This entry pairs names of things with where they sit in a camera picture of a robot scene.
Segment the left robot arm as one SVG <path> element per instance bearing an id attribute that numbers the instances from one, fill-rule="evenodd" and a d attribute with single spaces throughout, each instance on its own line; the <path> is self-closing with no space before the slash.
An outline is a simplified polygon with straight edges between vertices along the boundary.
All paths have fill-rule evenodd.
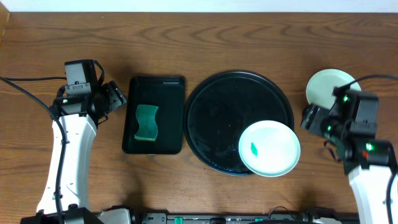
<path id="1" fill-rule="evenodd" d="M 125 105 L 126 97 L 114 81 L 93 88 L 85 82 L 62 86 L 50 110 L 53 150 L 46 188 L 32 217 L 21 223 L 130 223 L 126 207 L 90 211 L 88 173 L 99 119 Z"/>

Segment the mint green plate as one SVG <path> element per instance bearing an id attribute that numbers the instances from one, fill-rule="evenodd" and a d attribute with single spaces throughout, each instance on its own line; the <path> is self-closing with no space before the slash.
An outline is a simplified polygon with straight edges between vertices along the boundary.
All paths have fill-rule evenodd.
<path id="1" fill-rule="evenodd" d="M 307 83 L 306 97 L 308 104 L 315 104 L 328 110 L 335 103 L 334 87 L 340 87 L 353 82 L 348 73 L 337 69 L 324 69 L 314 74 Z"/>
<path id="2" fill-rule="evenodd" d="M 296 134 L 286 125 L 271 120 L 247 127 L 238 144 L 243 164 L 263 177 L 279 177 L 290 172 L 301 154 Z"/>

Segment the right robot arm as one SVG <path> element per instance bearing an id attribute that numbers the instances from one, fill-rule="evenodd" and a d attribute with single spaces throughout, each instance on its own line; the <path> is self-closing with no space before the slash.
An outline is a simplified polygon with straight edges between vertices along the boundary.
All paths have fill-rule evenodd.
<path id="1" fill-rule="evenodd" d="M 310 104 L 301 127 L 325 138 L 324 147 L 342 162 L 360 223 L 397 223 L 397 161 L 392 144 L 376 139 L 377 108 Z"/>

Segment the green sponge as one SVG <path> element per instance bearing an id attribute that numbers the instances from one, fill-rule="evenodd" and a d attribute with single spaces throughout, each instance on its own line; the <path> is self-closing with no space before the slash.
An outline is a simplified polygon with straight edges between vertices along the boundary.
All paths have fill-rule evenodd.
<path id="1" fill-rule="evenodd" d="M 157 139 L 159 129 L 155 117 L 158 108 L 158 106 L 154 105 L 137 106 L 136 119 L 139 127 L 134 139 L 138 141 L 155 141 Z"/>

